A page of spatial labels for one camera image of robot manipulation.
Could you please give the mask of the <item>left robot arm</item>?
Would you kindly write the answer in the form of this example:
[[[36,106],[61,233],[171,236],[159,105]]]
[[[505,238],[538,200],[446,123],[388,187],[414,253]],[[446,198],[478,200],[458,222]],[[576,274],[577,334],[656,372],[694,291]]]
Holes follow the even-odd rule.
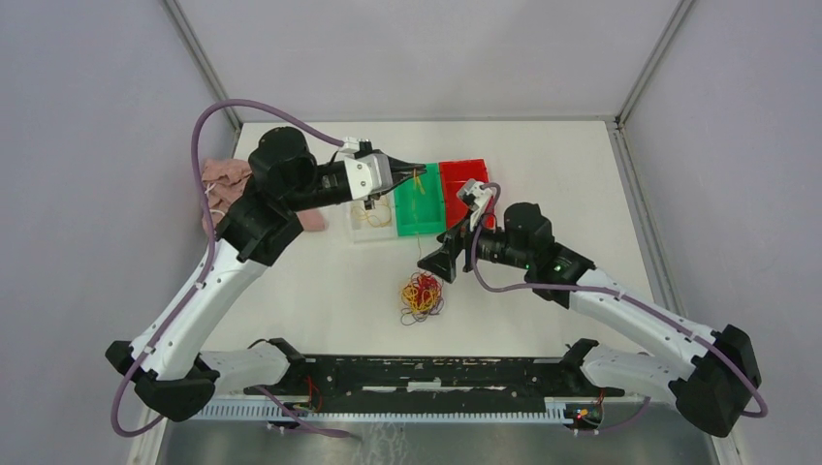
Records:
[[[243,292],[302,233],[299,212],[345,202],[372,204],[421,175],[423,164],[393,158],[367,140],[339,144],[325,164],[294,127],[266,132],[247,158],[251,176],[217,226],[202,263],[175,301],[133,341],[114,341],[110,364],[146,407],[185,421],[212,397],[255,386],[290,394],[305,379],[299,354],[274,340],[232,352],[203,345]]]

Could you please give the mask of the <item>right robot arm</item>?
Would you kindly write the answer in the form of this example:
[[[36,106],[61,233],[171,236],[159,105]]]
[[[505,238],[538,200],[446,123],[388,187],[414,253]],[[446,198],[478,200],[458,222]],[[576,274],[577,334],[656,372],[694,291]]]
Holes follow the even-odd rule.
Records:
[[[499,227],[466,216],[438,236],[440,246],[418,261],[424,271],[455,281],[463,271],[498,294],[529,290],[587,316],[639,345],[643,352],[616,351],[583,339],[566,353],[559,370],[573,395],[617,388],[673,406],[693,426],[728,436],[741,418],[763,418],[768,407],[758,388],[762,377],[750,336],[692,322],[629,293],[585,256],[558,242],[538,204],[507,207]]]

